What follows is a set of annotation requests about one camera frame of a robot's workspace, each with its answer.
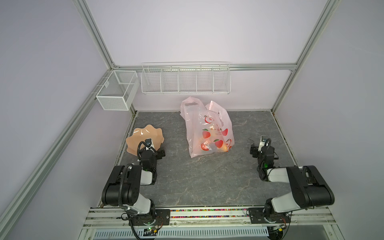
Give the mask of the pink plastic bag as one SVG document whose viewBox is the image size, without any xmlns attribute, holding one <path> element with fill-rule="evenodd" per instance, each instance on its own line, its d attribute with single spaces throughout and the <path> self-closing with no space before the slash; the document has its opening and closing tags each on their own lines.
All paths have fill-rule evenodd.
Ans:
<svg viewBox="0 0 384 240">
<path fill-rule="evenodd" d="M 225 153 L 234 146 L 230 116 L 216 102 L 204 105 L 200 99 L 189 97 L 182 101 L 180 113 L 186 123 L 191 158 Z"/>
</svg>

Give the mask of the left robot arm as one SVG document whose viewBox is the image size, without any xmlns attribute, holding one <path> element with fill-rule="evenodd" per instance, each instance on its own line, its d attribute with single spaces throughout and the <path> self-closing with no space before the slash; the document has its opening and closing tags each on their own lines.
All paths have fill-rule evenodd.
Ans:
<svg viewBox="0 0 384 240">
<path fill-rule="evenodd" d="M 129 217 L 156 218 L 155 204 L 140 193 L 141 186 L 157 181 L 157 161 L 166 156 L 165 150 L 139 150 L 139 164 L 115 166 L 102 191 L 102 204 L 119 207 Z"/>
</svg>

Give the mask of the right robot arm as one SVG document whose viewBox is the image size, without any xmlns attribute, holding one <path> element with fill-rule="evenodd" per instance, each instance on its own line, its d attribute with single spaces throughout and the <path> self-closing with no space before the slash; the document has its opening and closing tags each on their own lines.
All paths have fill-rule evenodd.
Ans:
<svg viewBox="0 0 384 240">
<path fill-rule="evenodd" d="M 265 219 L 280 217 L 293 211 L 331 206 L 335 195 L 315 166 L 275 167 L 278 155 L 270 143 L 251 145 L 250 154 L 257 159 L 259 178 L 264 182 L 287 183 L 291 191 L 266 200 L 262 215 Z"/>
</svg>

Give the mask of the pink wavy fruit plate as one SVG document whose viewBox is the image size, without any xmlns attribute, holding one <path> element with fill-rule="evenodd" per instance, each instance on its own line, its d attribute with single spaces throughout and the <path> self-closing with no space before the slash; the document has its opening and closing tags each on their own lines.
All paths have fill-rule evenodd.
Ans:
<svg viewBox="0 0 384 240">
<path fill-rule="evenodd" d="M 140 142 L 147 139 L 152 140 L 152 146 L 158 150 L 164 142 L 163 130 L 147 125 L 144 128 L 135 128 L 133 134 L 126 138 L 127 152 L 137 156 L 137 149 Z"/>
</svg>

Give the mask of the small white mesh basket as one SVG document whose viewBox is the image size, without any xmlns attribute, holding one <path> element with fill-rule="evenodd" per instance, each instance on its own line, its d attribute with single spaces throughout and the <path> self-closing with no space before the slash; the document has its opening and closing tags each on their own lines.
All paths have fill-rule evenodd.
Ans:
<svg viewBox="0 0 384 240">
<path fill-rule="evenodd" d="M 139 86 L 136 71 L 113 70 L 96 97 L 105 111 L 129 111 Z"/>
</svg>

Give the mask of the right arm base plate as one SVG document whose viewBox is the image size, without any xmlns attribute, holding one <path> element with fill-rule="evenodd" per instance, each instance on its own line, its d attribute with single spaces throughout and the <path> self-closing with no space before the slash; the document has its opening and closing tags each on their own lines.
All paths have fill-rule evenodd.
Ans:
<svg viewBox="0 0 384 240">
<path fill-rule="evenodd" d="M 252 224 L 289 224 L 290 213 L 268 212 L 264 207 L 252 207 L 246 210 Z"/>
</svg>

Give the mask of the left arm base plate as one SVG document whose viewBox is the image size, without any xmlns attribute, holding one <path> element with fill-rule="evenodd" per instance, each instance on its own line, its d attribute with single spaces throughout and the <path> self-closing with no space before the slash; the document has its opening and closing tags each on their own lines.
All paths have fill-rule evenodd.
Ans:
<svg viewBox="0 0 384 240">
<path fill-rule="evenodd" d="M 170 209 L 150 210 L 145 215 L 130 216 L 134 226 L 168 226 L 171 220 Z"/>
</svg>

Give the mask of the aluminium mounting rail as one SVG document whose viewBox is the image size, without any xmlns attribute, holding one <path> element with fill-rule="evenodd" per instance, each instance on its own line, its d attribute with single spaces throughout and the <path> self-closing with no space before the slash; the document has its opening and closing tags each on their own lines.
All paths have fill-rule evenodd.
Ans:
<svg viewBox="0 0 384 240">
<path fill-rule="evenodd" d="M 298 227 L 319 227 L 320 237 L 344 237 L 327 207 L 283 213 L 266 220 L 261 206 L 165 207 L 152 224 L 134 219 L 118 208 L 90 209 L 80 240 L 167 240 L 267 237 L 288 240 Z"/>
</svg>

